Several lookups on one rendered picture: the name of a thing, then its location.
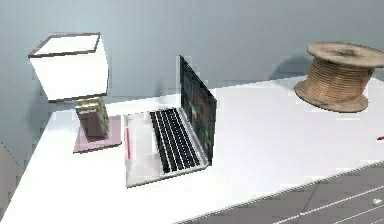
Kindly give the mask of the white table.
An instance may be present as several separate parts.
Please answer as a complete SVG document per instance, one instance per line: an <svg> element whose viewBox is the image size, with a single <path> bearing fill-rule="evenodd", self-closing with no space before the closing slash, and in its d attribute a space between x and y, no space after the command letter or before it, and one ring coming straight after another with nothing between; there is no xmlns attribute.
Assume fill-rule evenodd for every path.
<svg viewBox="0 0 384 224"><path fill-rule="evenodd" d="M218 88L214 158L204 171L128 189L124 147L76 154L74 111L52 114L1 224L173 224L384 160L384 82L368 108L320 110L296 79Z"/></svg>

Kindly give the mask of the silver open laptop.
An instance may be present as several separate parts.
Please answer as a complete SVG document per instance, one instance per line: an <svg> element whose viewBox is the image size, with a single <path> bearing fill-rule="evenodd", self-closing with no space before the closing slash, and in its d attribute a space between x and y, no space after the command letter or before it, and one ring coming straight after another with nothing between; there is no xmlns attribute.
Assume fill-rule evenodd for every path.
<svg viewBox="0 0 384 224"><path fill-rule="evenodd" d="M124 116L128 188L212 165L217 100L184 57L180 105Z"/></svg>

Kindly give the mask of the white shade table lamp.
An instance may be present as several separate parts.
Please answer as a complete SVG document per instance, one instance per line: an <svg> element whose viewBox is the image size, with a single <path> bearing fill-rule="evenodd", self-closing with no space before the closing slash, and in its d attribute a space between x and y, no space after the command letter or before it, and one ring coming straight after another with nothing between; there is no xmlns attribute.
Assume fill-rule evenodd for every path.
<svg viewBox="0 0 384 224"><path fill-rule="evenodd" d="M103 100L109 67L99 32L51 35L28 58L49 102L77 102L76 153L122 144L121 117L109 115Z"/></svg>

